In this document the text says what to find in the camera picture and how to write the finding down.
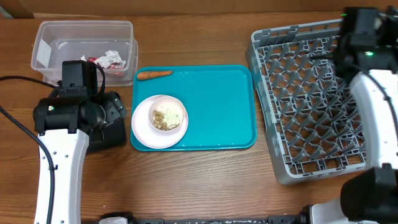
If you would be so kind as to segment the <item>white round plate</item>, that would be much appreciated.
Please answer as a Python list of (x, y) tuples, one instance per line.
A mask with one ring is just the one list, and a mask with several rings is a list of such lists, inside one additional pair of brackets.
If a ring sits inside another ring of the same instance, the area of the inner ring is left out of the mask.
[[(185, 113), (181, 125), (170, 131), (156, 129), (150, 118), (151, 112), (165, 105)], [(138, 104), (132, 114), (131, 129), (135, 138), (149, 148), (147, 151), (177, 151), (180, 150), (177, 144), (187, 132), (188, 122), (188, 113), (180, 100), (167, 95), (154, 95)]]

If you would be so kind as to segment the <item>orange carrot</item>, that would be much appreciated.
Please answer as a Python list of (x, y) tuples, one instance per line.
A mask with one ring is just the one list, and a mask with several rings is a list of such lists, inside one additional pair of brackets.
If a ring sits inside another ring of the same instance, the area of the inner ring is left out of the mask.
[(160, 78), (160, 77), (166, 77), (173, 74), (173, 71), (171, 70), (163, 70), (163, 71), (144, 71), (144, 72), (139, 72), (137, 74), (137, 79), (140, 81), (143, 80), (150, 80), (154, 78)]

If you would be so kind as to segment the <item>white tissue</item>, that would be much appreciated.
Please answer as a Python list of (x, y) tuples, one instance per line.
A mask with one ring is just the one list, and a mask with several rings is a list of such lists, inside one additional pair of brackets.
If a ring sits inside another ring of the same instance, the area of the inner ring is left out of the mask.
[(109, 50), (105, 52), (105, 56), (97, 58), (94, 63), (102, 68), (124, 68), (126, 61), (121, 58), (118, 51)]

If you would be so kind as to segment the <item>pink bowl with food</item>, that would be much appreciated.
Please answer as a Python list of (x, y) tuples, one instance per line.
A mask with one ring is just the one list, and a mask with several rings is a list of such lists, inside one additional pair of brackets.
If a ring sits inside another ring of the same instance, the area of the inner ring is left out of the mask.
[(187, 120), (183, 103), (172, 96), (161, 96), (154, 100), (148, 111), (150, 124), (158, 131), (171, 133), (180, 129)]

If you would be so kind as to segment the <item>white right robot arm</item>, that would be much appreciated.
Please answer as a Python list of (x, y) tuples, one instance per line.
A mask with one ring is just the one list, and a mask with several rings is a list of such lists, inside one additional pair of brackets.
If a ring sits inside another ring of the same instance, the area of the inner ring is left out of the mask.
[(347, 7), (329, 56), (361, 117), (365, 171), (339, 198), (312, 205), (301, 223), (397, 223), (397, 9)]

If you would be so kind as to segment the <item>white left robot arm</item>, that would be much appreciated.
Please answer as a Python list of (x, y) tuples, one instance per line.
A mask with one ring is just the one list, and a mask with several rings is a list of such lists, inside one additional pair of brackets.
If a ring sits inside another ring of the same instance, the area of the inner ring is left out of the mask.
[(64, 61), (60, 83), (34, 108), (40, 149), (35, 223), (80, 223), (86, 153), (126, 142), (127, 111), (118, 93), (98, 83), (102, 72), (93, 62)]

